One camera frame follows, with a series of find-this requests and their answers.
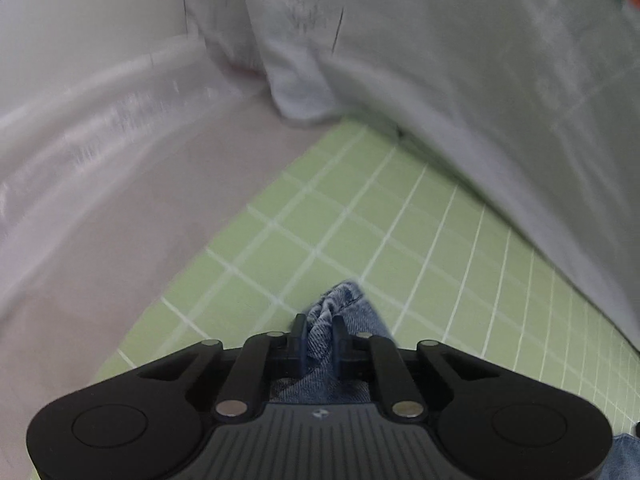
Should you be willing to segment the clear plastic bag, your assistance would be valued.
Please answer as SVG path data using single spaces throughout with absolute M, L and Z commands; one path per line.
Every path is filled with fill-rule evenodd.
M 44 92 L 1 119 L 1 315 L 143 161 L 265 89 L 198 37 Z

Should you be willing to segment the blue denim jeans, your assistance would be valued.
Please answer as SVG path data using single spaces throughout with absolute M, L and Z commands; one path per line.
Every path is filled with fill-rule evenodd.
M 408 352 L 354 282 L 327 290 L 307 317 L 307 369 L 271 389 L 281 403 L 416 402 L 442 455 L 475 479 L 635 479 L 639 439 L 616 436 L 590 402 L 434 340 Z M 337 377 L 332 320 L 352 336 L 348 377 Z

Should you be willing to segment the grey carrot print storage bag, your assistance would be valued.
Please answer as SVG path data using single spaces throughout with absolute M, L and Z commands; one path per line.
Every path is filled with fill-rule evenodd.
M 639 339 L 632 0 L 186 0 L 280 113 L 407 131 Z

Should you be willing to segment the green grid cutting mat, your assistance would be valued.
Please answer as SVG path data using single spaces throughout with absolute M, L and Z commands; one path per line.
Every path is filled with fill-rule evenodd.
M 639 418 L 639 356 L 487 205 L 398 142 L 343 122 L 237 214 L 141 315 L 107 378 L 214 337 L 284 330 L 335 284 L 401 347 L 434 338 Z

